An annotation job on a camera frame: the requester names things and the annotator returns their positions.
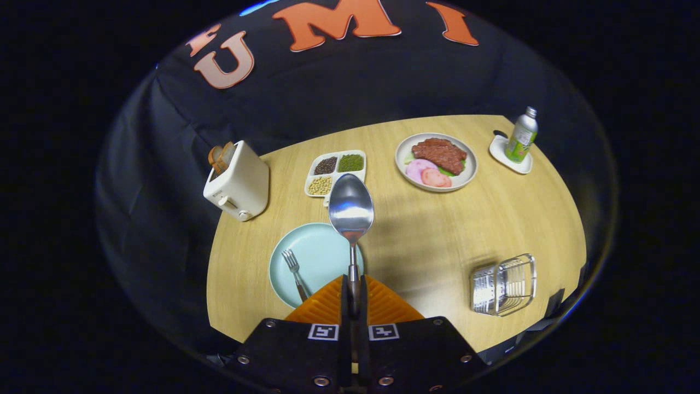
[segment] beans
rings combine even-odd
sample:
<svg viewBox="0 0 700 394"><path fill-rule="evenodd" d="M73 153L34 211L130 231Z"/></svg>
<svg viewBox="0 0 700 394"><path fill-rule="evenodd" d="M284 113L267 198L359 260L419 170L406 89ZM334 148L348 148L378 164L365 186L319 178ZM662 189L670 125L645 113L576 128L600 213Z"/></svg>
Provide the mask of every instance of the beans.
<svg viewBox="0 0 700 394"><path fill-rule="evenodd" d="M343 155L338 163L338 172L359 171L365 166L365 161L360 155Z"/></svg>
<svg viewBox="0 0 700 394"><path fill-rule="evenodd" d="M322 160L316 166L316 169L314 170L314 175L332 173L333 171L335 171L335 162L337 162L337 161L338 161L338 158L335 156Z"/></svg>
<svg viewBox="0 0 700 394"><path fill-rule="evenodd" d="M311 181L309 184L309 194L323 196L330 193L331 177L320 177Z"/></svg>

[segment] steak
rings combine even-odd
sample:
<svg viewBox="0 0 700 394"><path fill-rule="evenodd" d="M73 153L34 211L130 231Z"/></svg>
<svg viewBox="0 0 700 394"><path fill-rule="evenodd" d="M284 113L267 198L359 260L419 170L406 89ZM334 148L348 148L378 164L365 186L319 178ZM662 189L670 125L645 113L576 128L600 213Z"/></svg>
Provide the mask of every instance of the steak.
<svg viewBox="0 0 700 394"><path fill-rule="evenodd" d="M455 147L450 141L442 138L428 138L411 148L415 158L432 161L436 165L459 175L464 171L462 160L467 159L467 152Z"/></svg>

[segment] table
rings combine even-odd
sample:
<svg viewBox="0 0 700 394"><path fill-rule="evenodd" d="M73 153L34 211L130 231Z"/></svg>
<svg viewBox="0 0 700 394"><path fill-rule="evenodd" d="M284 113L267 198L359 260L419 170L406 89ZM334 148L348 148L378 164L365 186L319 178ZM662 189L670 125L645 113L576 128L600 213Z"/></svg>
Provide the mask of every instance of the table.
<svg viewBox="0 0 700 394"><path fill-rule="evenodd" d="M507 134L503 116L456 115L367 125L317 137L261 156L270 167L266 211L248 222L222 213L206 283L209 322L245 341L263 318L285 318L292 308L275 295L267 270L276 243L305 223L328 223L322 198L303 192L320 154L361 149L375 220L360 240L366 273L425 317L443 315L475 351L517 335L544 317L548 299L578 286L586 261L585 237L574 200L547 157L533 146L533 169L513 172L493 159L494 130ZM466 143L479 168L462 189L432 193L411 185L394 163L396 147L417 133L443 133ZM542 138L553 138L552 133ZM504 318L470 309L470 274L483 264L522 253L537 259L537 297Z"/></svg>

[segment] bread slice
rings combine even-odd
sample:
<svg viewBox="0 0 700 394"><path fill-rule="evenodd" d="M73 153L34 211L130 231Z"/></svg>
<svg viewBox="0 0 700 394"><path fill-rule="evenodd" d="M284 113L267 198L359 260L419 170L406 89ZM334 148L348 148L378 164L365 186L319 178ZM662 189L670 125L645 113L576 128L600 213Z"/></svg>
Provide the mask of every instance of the bread slice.
<svg viewBox="0 0 700 394"><path fill-rule="evenodd" d="M236 152L236 146L233 142L229 141L221 149L221 154L216 158L216 163L219 165L221 170L226 171L228 166L231 164L233 159L233 153Z"/></svg>
<svg viewBox="0 0 700 394"><path fill-rule="evenodd" d="M221 170L221 167L217 163L217 159L221 157L221 152L223 151L223 148L216 145L214 148L211 148L211 151L209 151L209 164L211 164L212 167L214 167L214 171L216 172L217 175L221 175L223 172Z"/></svg>

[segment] wire basket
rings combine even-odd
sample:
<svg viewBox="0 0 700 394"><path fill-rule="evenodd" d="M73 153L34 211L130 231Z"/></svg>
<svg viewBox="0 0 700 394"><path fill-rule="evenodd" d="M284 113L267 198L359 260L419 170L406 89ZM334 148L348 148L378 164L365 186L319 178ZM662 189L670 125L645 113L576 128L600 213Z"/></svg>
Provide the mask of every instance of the wire basket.
<svg viewBox="0 0 700 394"><path fill-rule="evenodd" d="M525 253L480 267L472 274L472 286L474 312L501 317L517 312L535 298L535 257Z"/></svg>

